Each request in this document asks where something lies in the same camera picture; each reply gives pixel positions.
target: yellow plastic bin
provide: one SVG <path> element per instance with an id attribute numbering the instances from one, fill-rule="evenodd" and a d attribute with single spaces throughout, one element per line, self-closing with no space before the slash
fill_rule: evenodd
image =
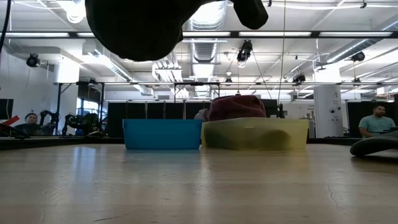
<path id="1" fill-rule="evenodd" d="M 304 151 L 308 120 L 277 118 L 237 118 L 203 123 L 201 140 L 205 147 Z"/>

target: blue plastic bin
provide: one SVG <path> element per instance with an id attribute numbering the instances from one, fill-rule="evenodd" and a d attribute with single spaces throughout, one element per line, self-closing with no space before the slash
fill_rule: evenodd
<path id="1" fill-rule="evenodd" d="M 201 120 L 124 119 L 127 149 L 199 149 Z"/>

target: translucent plastic container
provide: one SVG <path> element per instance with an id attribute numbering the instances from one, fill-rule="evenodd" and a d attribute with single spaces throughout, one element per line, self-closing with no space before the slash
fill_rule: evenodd
<path id="1" fill-rule="evenodd" d="M 199 149 L 201 120 L 124 119 L 127 149 Z"/>
<path id="2" fill-rule="evenodd" d="M 305 150 L 308 120 L 277 118 L 238 118 L 203 123 L 205 147 L 293 151 Z"/>

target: man in teal shirt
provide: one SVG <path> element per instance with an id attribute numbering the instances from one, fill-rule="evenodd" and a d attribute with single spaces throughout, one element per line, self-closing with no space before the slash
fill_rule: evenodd
<path id="1" fill-rule="evenodd" d="M 386 109 L 383 106 L 373 108 L 373 115 L 362 118 L 359 122 L 359 131 L 364 138 L 380 135 L 380 132 L 389 131 L 396 126 L 391 118 L 387 118 Z"/>

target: red object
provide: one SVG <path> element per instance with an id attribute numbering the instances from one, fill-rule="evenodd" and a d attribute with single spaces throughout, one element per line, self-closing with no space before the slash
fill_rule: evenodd
<path id="1" fill-rule="evenodd" d="M 15 116 L 15 117 L 9 119 L 8 121 L 3 122 L 3 124 L 10 126 L 10 125 L 14 124 L 15 122 L 17 122 L 18 120 L 19 120 L 19 117 Z"/>
<path id="2" fill-rule="evenodd" d="M 210 121 L 266 117 L 264 104 L 255 96 L 219 97 L 210 106 Z"/>

